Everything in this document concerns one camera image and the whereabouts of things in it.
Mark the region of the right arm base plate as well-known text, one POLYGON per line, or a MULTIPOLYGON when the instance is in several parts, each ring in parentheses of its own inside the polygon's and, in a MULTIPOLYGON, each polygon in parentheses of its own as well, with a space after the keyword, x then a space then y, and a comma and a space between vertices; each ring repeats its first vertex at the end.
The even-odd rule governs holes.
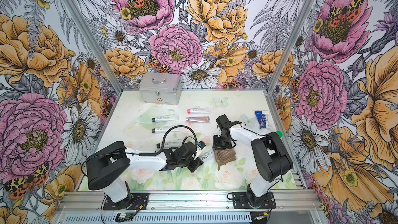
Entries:
POLYGON ((256 197, 251 192, 233 192, 232 202, 234 209, 275 209, 276 200, 272 192, 256 197))

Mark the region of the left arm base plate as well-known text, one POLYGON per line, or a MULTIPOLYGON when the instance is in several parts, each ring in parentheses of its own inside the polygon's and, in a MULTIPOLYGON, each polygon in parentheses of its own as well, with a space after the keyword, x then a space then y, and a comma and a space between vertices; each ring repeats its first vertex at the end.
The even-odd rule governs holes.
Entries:
POLYGON ((131 193, 127 198, 115 203, 106 196, 103 205, 105 211, 138 211, 147 208, 149 193, 131 193))

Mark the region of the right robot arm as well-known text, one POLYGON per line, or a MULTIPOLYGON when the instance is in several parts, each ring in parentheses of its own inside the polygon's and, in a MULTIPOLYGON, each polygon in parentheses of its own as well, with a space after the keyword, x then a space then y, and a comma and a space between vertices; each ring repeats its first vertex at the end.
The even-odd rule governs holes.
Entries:
POLYGON ((258 171, 253 182, 248 184, 245 194, 232 193, 234 208, 276 208, 271 188, 293 168, 292 159, 282 141, 282 133, 257 134, 240 121, 230 121, 226 115, 219 116, 216 124, 220 134, 213 136, 215 154, 232 150, 236 142, 241 142, 251 148, 258 171))

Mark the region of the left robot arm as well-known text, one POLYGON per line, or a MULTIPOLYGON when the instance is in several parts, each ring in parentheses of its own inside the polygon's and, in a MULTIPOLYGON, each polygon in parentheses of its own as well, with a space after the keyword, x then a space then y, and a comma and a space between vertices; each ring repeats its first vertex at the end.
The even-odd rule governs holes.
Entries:
POLYGON ((113 203, 129 200, 128 184, 120 178, 124 171, 188 168, 193 173, 203 164, 198 154, 205 147, 202 141, 197 144, 185 142, 179 147, 159 151, 155 156, 142 156, 140 151, 125 147, 124 142, 114 142, 86 160, 88 188, 103 191, 113 203))

